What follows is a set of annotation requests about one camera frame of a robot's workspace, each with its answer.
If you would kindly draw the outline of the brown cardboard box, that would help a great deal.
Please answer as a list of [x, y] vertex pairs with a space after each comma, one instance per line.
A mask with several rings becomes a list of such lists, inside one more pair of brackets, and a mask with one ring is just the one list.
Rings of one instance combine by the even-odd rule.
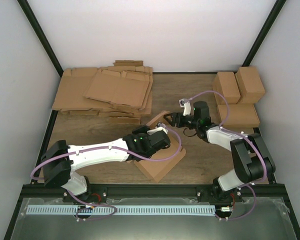
[[186, 155], [180, 136], [168, 130], [170, 147], [155, 153], [149, 160], [134, 161], [134, 165], [153, 183], [159, 183]]

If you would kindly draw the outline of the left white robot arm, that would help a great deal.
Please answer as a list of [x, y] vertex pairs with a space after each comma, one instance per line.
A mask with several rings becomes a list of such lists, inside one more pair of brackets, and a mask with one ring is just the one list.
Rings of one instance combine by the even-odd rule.
[[131, 134], [117, 140], [92, 144], [68, 145], [65, 140], [55, 142], [41, 157], [43, 181], [46, 188], [62, 187], [81, 202], [92, 196], [88, 179], [77, 170], [109, 162], [141, 161], [171, 144], [168, 131], [163, 127], [150, 129], [142, 125]]

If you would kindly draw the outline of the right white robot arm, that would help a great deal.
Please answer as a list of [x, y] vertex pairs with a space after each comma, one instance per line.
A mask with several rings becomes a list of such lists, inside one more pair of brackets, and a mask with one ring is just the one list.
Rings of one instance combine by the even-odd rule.
[[275, 163], [260, 134], [238, 133], [213, 123], [205, 101], [191, 105], [181, 99], [179, 103], [183, 112], [172, 112], [163, 117], [169, 125], [194, 129], [201, 140], [231, 152], [233, 169], [213, 180], [211, 195], [215, 200], [222, 202], [236, 188], [264, 181], [275, 172]]

